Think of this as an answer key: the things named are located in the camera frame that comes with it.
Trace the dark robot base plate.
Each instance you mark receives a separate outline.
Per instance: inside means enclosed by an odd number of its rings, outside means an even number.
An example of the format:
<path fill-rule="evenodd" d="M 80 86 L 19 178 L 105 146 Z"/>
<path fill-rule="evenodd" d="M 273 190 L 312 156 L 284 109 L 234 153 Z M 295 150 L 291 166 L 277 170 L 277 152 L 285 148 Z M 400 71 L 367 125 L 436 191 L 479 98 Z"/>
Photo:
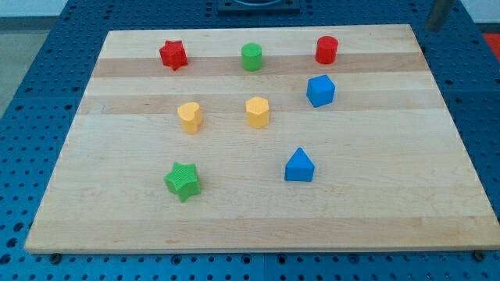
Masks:
<path fill-rule="evenodd" d="M 238 12 L 299 12 L 299 0 L 219 0 L 218 14 L 235 14 Z"/>

